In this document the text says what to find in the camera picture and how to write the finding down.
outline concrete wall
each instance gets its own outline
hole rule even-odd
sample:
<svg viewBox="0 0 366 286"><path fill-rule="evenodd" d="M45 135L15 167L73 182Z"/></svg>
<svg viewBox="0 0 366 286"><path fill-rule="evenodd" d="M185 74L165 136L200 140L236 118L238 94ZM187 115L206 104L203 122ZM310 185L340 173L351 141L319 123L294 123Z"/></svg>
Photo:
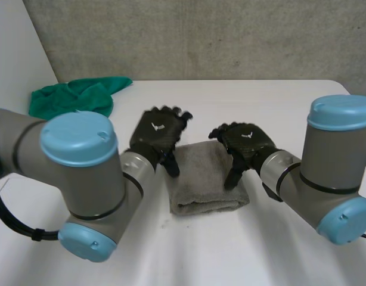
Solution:
<svg viewBox="0 0 366 286"><path fill-rule="evenodd" d="M366 0L24 0L60 81L332 79L366 95Z"/></svg>

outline carbon fiber hand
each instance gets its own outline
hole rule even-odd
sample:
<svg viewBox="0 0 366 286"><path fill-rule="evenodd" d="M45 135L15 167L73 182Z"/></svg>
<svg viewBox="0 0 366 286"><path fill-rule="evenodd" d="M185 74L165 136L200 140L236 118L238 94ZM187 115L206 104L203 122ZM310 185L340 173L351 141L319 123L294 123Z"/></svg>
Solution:
<svg viewBox="0 0 366 286"><path fill-rule="evenodd" d="M182 131L187 127L187 121L193 116L181 109L163 106L145 111L130 139L130 150L152 148L156 153L157 163L164 165L172 177L179 176L179 167L172 151L181 139Z"/></svg>
<svg viewBox="0 0 366 286"><path fill-rule="evenodd" d="M232 168L225 180L225 189L237 186L243 172L253 169L253 158L263 148L275 144L265 132L254 124L236 123L223 124L212 130L208 138L216 138L233 156Z"/></svg>

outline green cloth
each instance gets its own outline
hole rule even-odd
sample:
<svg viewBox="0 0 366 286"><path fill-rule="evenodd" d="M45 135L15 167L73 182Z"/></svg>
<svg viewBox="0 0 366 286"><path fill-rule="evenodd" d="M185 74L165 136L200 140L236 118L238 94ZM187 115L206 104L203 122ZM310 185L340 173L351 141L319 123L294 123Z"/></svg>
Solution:
<svg viewBox="0 0 366 286"><path fill-rule="evenodd" d="M94 111L108 117L113 110L111 95L132 83L128 77L77 79L32 92L29 115L45 120L63 113Z"/></svg>

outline light blue joint cap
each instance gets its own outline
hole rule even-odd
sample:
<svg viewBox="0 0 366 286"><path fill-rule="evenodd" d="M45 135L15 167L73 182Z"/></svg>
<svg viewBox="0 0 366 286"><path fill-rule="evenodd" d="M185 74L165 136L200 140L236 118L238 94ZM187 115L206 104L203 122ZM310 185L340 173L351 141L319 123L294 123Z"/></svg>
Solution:
<svg viewBox="0 0 366 286"><path fill-rule="evenodd" d="M352 198L340 204L321 219L316 230L334 244L356 240L366 231L366 198Z"/></svg>
<svg viewBox="0 0 366 286"><path fill-rule="evenodd" d="M327 131L366 128L366 97L328 95L313 101L308 124Z"/></svg>
<svg viewBox="0 0 366 286"><path fill-rule="evenodd" d="M106 235L70 222L59 230L58 240L69 252L92 262L107 260L117 248L117 244Z"/></svg>
<svg viewBox="0 0 366 286"><path fill-rule="evenodd" d="M102 114L77 111L62 114L41 130L42 151L54 162L70 167L90 167L117 152L112 123Z"/></svg>

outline folded gray towel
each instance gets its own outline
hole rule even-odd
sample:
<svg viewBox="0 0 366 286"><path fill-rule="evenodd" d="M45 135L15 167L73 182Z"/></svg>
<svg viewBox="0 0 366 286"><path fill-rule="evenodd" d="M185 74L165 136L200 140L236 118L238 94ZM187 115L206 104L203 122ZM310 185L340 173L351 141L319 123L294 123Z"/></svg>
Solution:
<svg viewBox="0 0 366 286"><path fill-rule="evenodd" d="M178 147L175 158L181 171L179 177L166 175L172 213L194 215L214 210L235 210L249 203L241 180L233 190L224 189L232 157L218 141Z"/></svg>

